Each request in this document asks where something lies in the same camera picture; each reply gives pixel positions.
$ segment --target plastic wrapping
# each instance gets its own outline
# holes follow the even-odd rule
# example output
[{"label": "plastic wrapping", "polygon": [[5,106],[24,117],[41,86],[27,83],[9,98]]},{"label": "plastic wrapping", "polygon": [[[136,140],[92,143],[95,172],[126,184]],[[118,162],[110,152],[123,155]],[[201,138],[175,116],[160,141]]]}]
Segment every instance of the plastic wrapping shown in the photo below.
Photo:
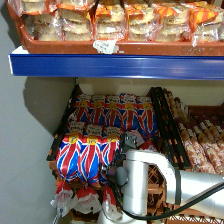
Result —
[{"label": "plastic wrapping", "polygon": [[88,122],[89,121],[89,105],[91,96],[80,94],[75,102],[73,114],[76,121]]},{"label": "plastic wrapping", "polygon": [[134,94],[120,94],[121,99],[121,126],[125,131],[137,130],[138,122],[138,108],[136,103],[136,95]]},{"label": "plastic wrapping", "polygon": [[125,0],[124,7],[128,21],[128,40],[153,39],[157,21],[153,8],[148,7],[144,0]]},{"label": "plastic wrapping", "polygon": [[82,138],[78,161],[78,177],[83,187],[72,200],[71,208],[83,214],[99,212],[98,194],[90,187],[99,182],[99,158],[102,127],[87,125]]},{"label": "plastic wrapping", "polygon": [[82,138],[83,129],[75,128],[74,124],[72,132],[65,135],[58,150],[56,164],[62,181],[57,187],[55,200],[51,201],[51,205],[57,208],[58,217],[65,216],[71,209],[73,191],[68,183],[78,176]]},{"label": "plastic wrapping", "polygon": [[224,10],[205,1],[184,4],[190,9],[192,45],[199,42],[214,42],[222,38]]},{"label": "plastic wrapping", "polygon": [[206,156],[209,158],[211,164],[215,168],[217,174],[223,175],[224,174],[224,167],[222,164],[222,160],[220,159],[219,155],[217,154],[215,148],[209,143],[208,138],[203,134],[200,128],[197,126],[195,120],[191,120],[191,126],[197,136],[198,142],[203,147]]},{"label": "plastic wrapping", "polygon": [[121,127],[120,96],[107,95],[105,100],[105,125]]},{"label": "plastic wrapping", "polygon": [[[100,148],[100,163],[104,166],[109,166],[114,159],[114,155],[120,149],[121,129],[116,127],[104,127],[102,144]],[[100,173],[100,182],[107,183],[106,176],[103,172]]]},{"label": "plastic wrapping", "polygon": [[103,212],[107,219],[116,221],[122,214],[117,211],[116,199],[111,188],[106,186],[103,194]]},{"label": "plastic wrapping", "polygon": [[89,123],[94,125],[104,125],[105,124],[105,116],[104,116],[104,108],[105,108],[105,95],[93,95],[90,101],[89,106]]},{"label": "plastic wrapping", "polygon": [[60,10],[65,41],[90,41],[92,21],[87,11]]},{"label": "plastic wrapping", "polygon": [[18,16],[51,13],[57,9],[55,0],[8,0],[8,3]]},{"label": "plastic wrapping", "polygon": [[95,5],[95,0],[57,0],[57,7],[68,10],[88,11]]},{"label": "plastic wrapping", "polygon": [[95,13],[95,40],[122,40],[126,19],[119,0],[100,0]]},{"label": "plastic wrapping", "polygon": [[160,29],[155,41],[176,42],[189,39],[189,9],[178,3],[152,4],[159,16]]},{"label": "plastic wrapping", "polygon": [[156,140],[158,135],[155,110],[150,97],[137,97],[139,133],[144,139]]},{"label": "plastic wrapping", "polygon": [[58,12],[33,16],[34,39],[39,41],[61,41],[61,21]]}]

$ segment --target orange packaging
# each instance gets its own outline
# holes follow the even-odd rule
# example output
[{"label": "orange packaging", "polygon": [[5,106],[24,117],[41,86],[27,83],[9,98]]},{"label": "orange packaging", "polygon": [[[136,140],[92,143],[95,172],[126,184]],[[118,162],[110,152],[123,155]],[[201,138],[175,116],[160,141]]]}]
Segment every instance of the orange packaging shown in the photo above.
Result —
[{"label": "orange packaging", "polygon": [[18,16],[40,15],[57,9],[56,0],[9,0],[8,4]]},{"label": "orange packaging", "polygon": [[95,0],[57,0],[57,7],[75,11],[88,11],[95,5]]}]

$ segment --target shelf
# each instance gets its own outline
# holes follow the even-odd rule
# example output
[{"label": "shelf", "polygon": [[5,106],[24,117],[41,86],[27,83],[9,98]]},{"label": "shelf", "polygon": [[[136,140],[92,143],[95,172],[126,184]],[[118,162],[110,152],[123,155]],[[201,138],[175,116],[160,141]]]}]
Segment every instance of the shelf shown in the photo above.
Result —
[{"label": "shelf", "polygon": [[224,56],[29,54],[9,55],[15,76],[224,80]]}]

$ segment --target baked goods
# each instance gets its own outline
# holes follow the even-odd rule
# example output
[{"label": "baked goods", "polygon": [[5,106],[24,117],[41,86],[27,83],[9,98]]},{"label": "baked goods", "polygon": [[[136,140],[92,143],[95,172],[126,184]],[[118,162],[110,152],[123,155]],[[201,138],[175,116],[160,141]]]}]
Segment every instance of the baked goods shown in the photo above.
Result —
[{"label": "baked goods", "polygon": [[94,4],[94,0],[59,0],[58,8],[69,10],[89,10]]},{"label": "baked goods", "polygon": [[57,9],[55,0],[9,0],[8,3],[18,16],[51,13]]},{"label": "baked goods", "polygon": [[144,0],[126,0],[125,13],[128,19],[128,40],[147,41],[155,30],[153,8]]},{"label": "baked goods", "polygon": [[62,30],[66,41],[89,41],[92,36],[92,25],[87,11],[61,9]]},{"label": "baked goods", "polygon": [[101,0],[95,14],[95,39],[125,38],[126,19],[119,0]]},{"label": "baked goods", "polygon": [[159,16],[160,29],[156,41],[175,42],[189,39],[189,9],[178,3],[152,4]]},{"label": "baked goods", "polygon": [[34,39],[39,41],[62,40],[61,23],[58,12],[33,16]]},{"label": "baked goods", "polygon": [[224,10],[205,1],[184,4],[190,9],[192,44],[213,42],[222,39]]}]

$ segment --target red white blue package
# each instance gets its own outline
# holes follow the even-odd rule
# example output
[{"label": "red white blue package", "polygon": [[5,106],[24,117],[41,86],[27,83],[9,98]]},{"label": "red white blue package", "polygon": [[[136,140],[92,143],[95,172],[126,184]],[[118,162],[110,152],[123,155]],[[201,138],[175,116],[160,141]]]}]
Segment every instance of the red white blue package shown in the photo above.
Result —
[{"label": "red white blue package", "polygon": [[122,128],[125,131],[138,129],[138,108],[134,94],[120,94]]},{"label": "red white blue package", "polygon": [[[120,148],[121,128],[104,127],[102,144],[100,147],[100,164],[109,166],[114,159],[114,155]],[[100,173],[100,182],[107,183],[103,173]]]},{"label": "red white blue package", "polygon": [[105,101],[105,126],[121,127],[120,96],[107,95]]},{"label": "red white blue package", "polygon": [[156,114],[150,97],[137,97],[139,133],[146,140],[156,139],[158,127]]},{"label": "red white blue package", "polygon": [[105,96],[93,95],[89,106],[89,123],[94,125],[104,125],[104,108],[105,108]]},{"label": "red white blue package", "polygon": [[83,187],[73,198],[71,207],[87,214],[101,210],[97,193],[90,187],[99,182],[99,157],[102,127],[87,125],[78,161],[78,177]]},{"label": "red white blue package", "polygon": [[80,94],[74,105],[74,116],[76,121],[88,122],[89,121],[89,106],[91,96]]},{"label": "red white blue package", "polygon": [[73,191],[68,183],[78,176],[82,138],[82,133],[73,131],[65,135],[58,150],[56,164],[62,181],[57,187],[55,200],[51,201],[51,205],[57,208],[58,217],[65,216],[71,208]]}]

